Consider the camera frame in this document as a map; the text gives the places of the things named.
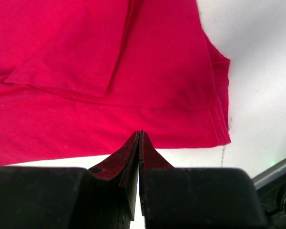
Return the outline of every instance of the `clamp jaw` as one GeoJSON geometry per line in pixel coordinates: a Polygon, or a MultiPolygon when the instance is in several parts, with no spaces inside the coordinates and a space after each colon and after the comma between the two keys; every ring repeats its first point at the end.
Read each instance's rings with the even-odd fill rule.
{"type": "Polygon", "coordinates": [[[141,131],[88,170],[0,167],[0,229],[128,229],[138,169],[147,229],[267,228],[244,171],[174,168],[141,131]]]}

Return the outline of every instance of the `green light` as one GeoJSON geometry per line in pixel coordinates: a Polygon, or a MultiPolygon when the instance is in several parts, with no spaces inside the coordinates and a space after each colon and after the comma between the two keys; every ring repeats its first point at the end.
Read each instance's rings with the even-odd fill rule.
{"type": "Polygon", "coordinates": [[[275,161],[270,162],[270,166],[274,166],[276,164],[275,161]]]}

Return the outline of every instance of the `folded fabric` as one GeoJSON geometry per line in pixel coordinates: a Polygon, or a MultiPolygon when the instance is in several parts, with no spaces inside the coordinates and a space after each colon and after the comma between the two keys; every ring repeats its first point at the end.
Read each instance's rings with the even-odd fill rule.
{"type": "Polygon", "coordinates": [[[227,144],[229,63],[193,0],[0,0],[0,165],[227,144]]]}

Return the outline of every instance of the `white surface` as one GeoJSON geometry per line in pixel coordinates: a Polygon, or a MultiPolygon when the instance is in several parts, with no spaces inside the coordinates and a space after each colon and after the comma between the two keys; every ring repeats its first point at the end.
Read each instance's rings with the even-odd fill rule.
{"type": "MultiPolygon", "coordinates": [[[[159,152],[176,167],[240,167],[253,177],[286,157],[286,0],[198,0],[198,6],[211,42],[232,60],[232,143],[159,152]]],[[[23,165],[89,168],[105,157],[23,165]]],[[[139,200],[131,228],[144,228],[139,200]]]]}

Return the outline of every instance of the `small hole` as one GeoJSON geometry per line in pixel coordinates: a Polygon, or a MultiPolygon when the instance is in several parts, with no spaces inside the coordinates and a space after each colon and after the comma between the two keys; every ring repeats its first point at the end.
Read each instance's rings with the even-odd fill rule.
{"type": "Polygon", "coordinates": [[[91,172],[93,172],[93,173],[99,173],[99,172],[102,171],[102,169],[101,169],[101,168],[98,168],[98,167],[92,167],[92,168],[90,168],[89,170],[90,170],[91,172]]]}

